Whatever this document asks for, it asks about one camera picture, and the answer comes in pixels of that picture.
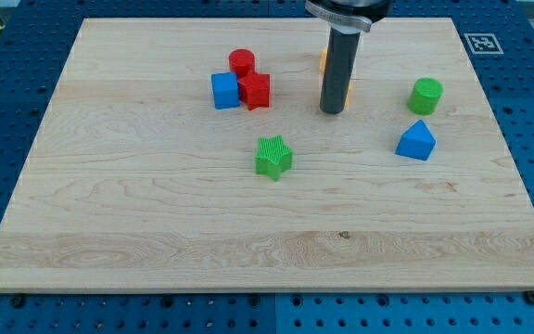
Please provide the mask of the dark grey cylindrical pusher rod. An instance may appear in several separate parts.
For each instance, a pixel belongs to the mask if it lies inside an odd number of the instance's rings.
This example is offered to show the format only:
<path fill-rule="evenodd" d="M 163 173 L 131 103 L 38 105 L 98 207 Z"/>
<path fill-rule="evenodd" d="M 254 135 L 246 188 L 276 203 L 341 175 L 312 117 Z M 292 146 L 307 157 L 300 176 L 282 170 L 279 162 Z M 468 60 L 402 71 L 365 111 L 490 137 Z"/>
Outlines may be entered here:
<path fill-rule="evenodd" d="M 359 32 L 330 29 L 320 97 L 320 109 L 327 114 L 345 108 L 360 37 Z"/>

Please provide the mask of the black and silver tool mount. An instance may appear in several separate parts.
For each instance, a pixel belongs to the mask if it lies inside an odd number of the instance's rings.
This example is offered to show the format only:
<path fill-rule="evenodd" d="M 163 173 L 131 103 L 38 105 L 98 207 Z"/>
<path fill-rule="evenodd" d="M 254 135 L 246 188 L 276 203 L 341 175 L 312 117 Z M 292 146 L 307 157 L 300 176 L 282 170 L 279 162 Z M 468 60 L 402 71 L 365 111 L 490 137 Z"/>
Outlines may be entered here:
<path fill-rule="evenodd" d="M 392 0 L 306 0 L 305 9 L 342 33 L 369 32 L 385 18 Z"/>

